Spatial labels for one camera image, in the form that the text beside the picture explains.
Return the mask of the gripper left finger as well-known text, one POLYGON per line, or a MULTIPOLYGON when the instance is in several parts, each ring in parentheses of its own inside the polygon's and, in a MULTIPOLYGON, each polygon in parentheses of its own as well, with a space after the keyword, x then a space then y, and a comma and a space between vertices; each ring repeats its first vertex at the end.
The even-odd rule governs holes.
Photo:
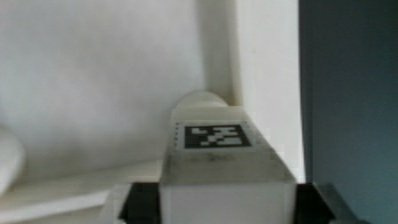
POLYGON ((114 186, 96 224, 162 224, 156 182, 121 183, 114 186))

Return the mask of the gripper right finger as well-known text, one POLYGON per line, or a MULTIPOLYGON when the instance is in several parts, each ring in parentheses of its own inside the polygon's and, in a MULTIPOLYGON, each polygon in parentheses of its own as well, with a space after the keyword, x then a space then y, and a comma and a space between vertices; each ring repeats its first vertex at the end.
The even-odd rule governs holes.
POLYGON ((297 185, 293 224, 368 224, 354 214, 332 184, 297 185))

